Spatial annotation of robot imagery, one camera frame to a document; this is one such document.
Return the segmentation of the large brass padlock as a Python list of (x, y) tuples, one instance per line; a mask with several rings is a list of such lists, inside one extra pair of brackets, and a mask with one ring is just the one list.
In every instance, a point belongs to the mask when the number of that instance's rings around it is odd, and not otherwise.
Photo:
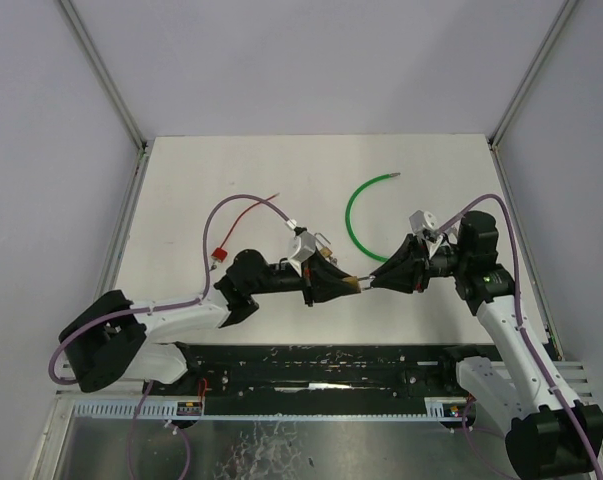
[(348, 276), (343, 279), (345, 283), (350, 285), (357, 292), (361, 293), (373, 288), (372, 282), (375, 280), (373, 275), (363, 276), (363, 277), (355, 277)]

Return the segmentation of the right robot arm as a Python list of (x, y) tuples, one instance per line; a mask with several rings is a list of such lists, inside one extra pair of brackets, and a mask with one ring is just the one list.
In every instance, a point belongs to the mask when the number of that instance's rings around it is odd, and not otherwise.
[(459, 347), (448, 354), (454, 378), (497, 425), (517, 476), (600, 476), (603, 412), (580, 400), (536, 337), (517, 280), (498, 262), (494, 217), (465, 213), (453, 244), (434, 234), (430, 218), (423, 211), (412, 216), (412, 233), (373, 271), (372, 288), (411, 294), (423, 292), (433, 278), (453, 278), (509, 374), (503, 378), (475, 348)]

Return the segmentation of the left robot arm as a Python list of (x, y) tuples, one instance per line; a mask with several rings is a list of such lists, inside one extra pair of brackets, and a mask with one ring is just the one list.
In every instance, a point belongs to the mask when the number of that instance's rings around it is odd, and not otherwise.
[(84, 393), (121, 379), (172, 384), (188, 370), (182, 346), (194, 344), (202, 330), (245, 321), (258, 310), (258, 295), (299, 292), (313, 306), (360, 291), (357, 278), (319, 252), (302, 262), (269, 263), (247, 249), (193, 300), (157, 304), (133, 302), (120, 290), (103, 294), (59, 334), (59, 346)]

